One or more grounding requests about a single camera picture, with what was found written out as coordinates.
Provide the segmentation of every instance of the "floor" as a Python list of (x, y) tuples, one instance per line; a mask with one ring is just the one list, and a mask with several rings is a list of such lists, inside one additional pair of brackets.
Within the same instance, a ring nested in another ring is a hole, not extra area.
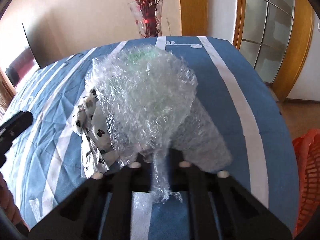
[(292, 139), (307, 133), (311, 128), (320, 129), (320, 103), (289, 101), (277, 104)]

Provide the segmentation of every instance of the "window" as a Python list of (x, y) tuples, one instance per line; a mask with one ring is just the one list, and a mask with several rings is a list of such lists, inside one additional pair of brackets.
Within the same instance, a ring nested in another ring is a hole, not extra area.
[(246, 0), (240, 52), (264, 82), (272, 83), (286, 52), (294, 0)]

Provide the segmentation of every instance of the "glass vase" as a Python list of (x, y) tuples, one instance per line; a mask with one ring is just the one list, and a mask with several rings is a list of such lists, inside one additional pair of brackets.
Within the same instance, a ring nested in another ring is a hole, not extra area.
[(129, 3), (140, 37), (162, 36), (161, 14), (163, 0), (142, 0)]

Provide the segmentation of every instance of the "black paw print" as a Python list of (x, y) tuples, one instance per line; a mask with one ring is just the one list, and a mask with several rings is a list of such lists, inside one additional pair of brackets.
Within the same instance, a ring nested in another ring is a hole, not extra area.
[(98, 135), (99, 137), (101, 137), (102, 134), (105, 134), (105, 132), (104, 132), (103, 130), (100, 130), (100, 129), (99, 129), (97, 135)]

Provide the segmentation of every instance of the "black device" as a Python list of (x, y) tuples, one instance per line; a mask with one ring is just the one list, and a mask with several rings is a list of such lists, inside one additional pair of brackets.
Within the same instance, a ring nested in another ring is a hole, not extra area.
[[(32, 119), (31, 113), (20, 112), (0, 127), (1, 166), (12, 141), (32, 124)], [(223, 176), (203, 172), (185, 162), (182, 152), (175, 149), (169, 150), (167, 164), (170, 189), (187, 192), (190, 239), (292, 239), (290, 230), (227, 172)], [(88, 179), (29, 233), (22, 225), (13, 226), (0, 209), (0, 239), (129, 240), (132, 192), (150, 191), (151, 177), (151, 164), (138, 154), (135, 163), (119, 172), (106, 173), (101, 180)], [(318, 208), (295, 239), (319, 239), (319, 218)]]

